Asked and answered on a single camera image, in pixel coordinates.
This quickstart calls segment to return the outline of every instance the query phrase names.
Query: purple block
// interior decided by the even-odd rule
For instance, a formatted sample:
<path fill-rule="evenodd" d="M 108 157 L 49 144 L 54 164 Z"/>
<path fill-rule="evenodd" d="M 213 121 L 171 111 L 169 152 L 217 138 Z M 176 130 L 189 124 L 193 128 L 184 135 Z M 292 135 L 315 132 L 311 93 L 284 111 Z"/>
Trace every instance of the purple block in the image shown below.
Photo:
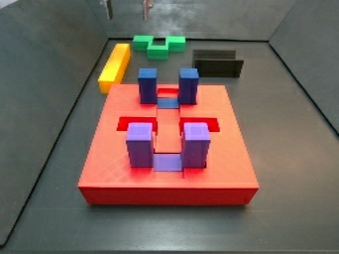
<path fill-rule="evenodd" d="M 180 68 L 177 96 L 180 104 L 196 104 L 197 85 L 197 70 L 195 68 Z"/>
<path fill-rule="evenodd" d="M 205 168 L 211 135 L 207 123 L 185 123 L 183 133 L 183 168 Z"/>
<path fill-rule="evenodd" d="M 157 172 L 183 171 L 180 154 L 154 154 L 153 171 Z"/>
<path fill-rule="evenodd" d="M 140 68 L 138 69 L 138 94 L 141 104 L 156 104 L 156 68 Z"/>
<path fill-rule="evenodd" d="M 153 167 L 152 124 L 129 123 L 125 145 L 130 168 Z"/>

